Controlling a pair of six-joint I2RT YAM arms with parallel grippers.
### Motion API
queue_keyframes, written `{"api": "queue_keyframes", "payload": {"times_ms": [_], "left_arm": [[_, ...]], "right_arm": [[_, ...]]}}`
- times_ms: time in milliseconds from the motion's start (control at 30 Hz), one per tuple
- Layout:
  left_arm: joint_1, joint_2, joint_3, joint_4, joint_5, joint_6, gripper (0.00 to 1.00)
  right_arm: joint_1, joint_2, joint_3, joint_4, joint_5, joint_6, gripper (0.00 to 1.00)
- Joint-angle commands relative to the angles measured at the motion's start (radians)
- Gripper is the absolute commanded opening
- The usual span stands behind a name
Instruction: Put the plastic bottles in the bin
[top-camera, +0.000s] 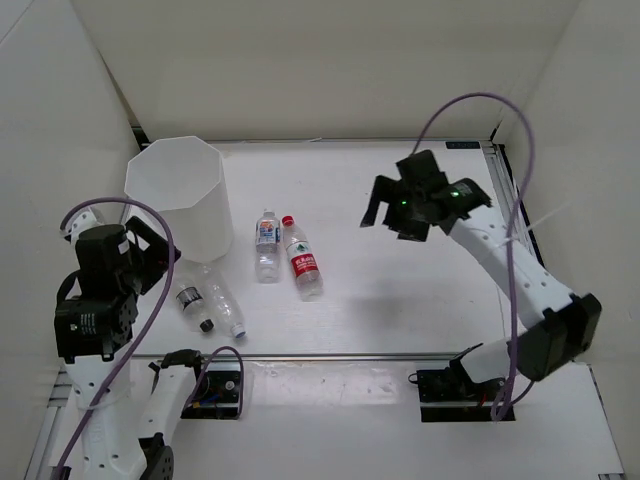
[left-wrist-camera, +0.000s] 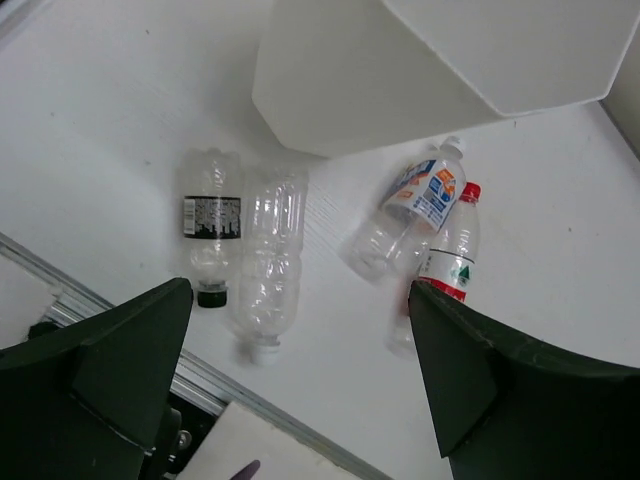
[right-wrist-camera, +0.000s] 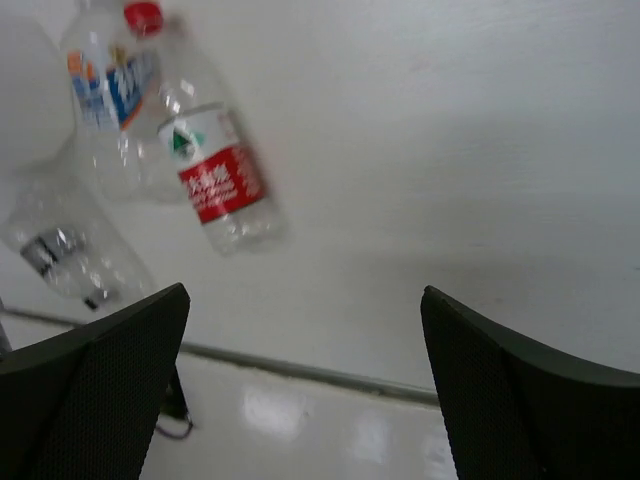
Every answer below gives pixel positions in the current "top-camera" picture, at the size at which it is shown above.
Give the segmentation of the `clear bottle black cap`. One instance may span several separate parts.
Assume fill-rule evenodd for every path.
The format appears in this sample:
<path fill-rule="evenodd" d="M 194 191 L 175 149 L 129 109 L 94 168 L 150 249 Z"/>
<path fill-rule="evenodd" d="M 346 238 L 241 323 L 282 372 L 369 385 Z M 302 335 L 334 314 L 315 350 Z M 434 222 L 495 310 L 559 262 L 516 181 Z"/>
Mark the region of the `clear bottle black cap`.
<path fill-rule="evenodd" d="M 185 260 L 178 261 L 175 266 L 172 297 L 190 329 L 203 335 L 213 333 L 215 326 L 208 304 L 196 281 L 193 266 Z"/>

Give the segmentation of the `clear bottle blue cap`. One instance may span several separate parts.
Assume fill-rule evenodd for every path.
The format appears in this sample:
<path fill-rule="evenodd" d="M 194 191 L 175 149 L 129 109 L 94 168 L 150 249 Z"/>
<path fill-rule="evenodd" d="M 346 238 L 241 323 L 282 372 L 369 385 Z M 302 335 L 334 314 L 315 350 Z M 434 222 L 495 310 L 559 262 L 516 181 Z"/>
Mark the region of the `clear bottle blue cap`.
<path fill-rule="evenodd" d="M 220 271 L 211 265 L 200 267 L 201 281 L 216 319 L 229 336 L 240 340 L 246 336 L 244 315 Z"/>

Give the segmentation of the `clear bottle red cap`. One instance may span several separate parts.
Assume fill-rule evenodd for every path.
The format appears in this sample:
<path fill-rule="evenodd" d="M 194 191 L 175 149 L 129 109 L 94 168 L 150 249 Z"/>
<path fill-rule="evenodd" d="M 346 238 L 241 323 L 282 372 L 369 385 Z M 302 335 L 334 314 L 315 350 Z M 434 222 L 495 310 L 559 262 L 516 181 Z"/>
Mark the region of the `clear bottle red cap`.
<path fill-rule="evenodd" d="M 295 277 L 297 289 L 304 300 L 322 293 L 323 281 L 305 232 L 290 215 L 282 217 L 285 253 Z"/>

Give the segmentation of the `clear bottle white cap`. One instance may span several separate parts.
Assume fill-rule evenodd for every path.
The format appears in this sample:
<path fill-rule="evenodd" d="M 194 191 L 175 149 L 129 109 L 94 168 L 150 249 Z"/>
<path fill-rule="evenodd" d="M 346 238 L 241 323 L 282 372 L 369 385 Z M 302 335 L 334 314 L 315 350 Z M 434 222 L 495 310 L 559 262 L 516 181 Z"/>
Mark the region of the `clear bottle white cap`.
<path fill-rule="evenodd" d="M 265 209 L 256 222 L 255 249 L 258 281 L 276 283 L 280 271 L 280 220 L 272 210 Z"/>

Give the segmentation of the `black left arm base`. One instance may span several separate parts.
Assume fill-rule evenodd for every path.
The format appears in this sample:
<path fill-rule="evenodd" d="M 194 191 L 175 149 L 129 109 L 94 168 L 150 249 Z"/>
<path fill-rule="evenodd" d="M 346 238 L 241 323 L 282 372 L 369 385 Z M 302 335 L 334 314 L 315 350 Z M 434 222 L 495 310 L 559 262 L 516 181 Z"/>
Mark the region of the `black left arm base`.
<path fill-rule="evenodd" d="M 244 377 L 238 362 L 210 364 L 194 399 L 181 413 L 182 419 L 238 420 Z"/>

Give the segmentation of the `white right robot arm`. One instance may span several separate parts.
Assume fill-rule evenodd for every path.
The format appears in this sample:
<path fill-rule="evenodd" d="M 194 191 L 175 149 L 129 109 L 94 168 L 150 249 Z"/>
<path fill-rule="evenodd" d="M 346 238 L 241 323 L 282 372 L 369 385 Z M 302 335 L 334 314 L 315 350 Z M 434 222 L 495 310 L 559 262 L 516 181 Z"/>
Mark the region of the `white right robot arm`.
<path fill-rule="evenodd" d="M 602 306 L 592 294 L 578 296 L 555 279 L 519 242 L 490 197 L 473 180 L 456 182 L 424 150 L 396 164 L 399 178 L 374 181 L 362 227 L 374 225 L 381 204 L 383 223 L 399 239 L 426 240 L 432 227 L 463 247 L 510 298 L 516 333 L 456 355 L 431 380 L 435 402 L 492 397 L 509 375 L 538 382 L 588 350 Z"/>

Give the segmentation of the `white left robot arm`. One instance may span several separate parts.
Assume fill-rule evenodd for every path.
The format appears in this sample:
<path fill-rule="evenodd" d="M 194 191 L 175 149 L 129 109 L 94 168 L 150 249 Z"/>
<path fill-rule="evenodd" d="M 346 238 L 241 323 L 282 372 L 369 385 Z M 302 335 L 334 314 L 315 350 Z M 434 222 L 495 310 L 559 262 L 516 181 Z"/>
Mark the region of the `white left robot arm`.
<path fill-rule="evenodd" d="M 130 359 L 143 336 L 134 329 L 137 302 L 158 282 L 168 295 L 180 252 L 141 219 L 107 224 L 88 206 L 63 221 L 62 235 L 78 268 L 58 289 L 54 331 L 81 418 L 52 476 L 70 478 L 79 446 L 85 479 L 170 479 L 183 404 L 205 396 L 210 377 L 199 352 L 169 353 L 153 365 L 152 392 L 139 407 Z"/>

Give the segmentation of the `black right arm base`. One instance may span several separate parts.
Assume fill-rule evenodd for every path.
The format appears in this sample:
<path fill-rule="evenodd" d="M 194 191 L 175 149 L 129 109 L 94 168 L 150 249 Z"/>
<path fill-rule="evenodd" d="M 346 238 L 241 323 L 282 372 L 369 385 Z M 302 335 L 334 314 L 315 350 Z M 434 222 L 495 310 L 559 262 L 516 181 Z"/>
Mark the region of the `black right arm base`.
<path fill-rule="evenodd" d="M 407 380 L 418 389 L 422 423 L 492 422 L 495 397 L 502 378 L 467 388 L 453 380 L 450 369 L 417 370 Z"/>

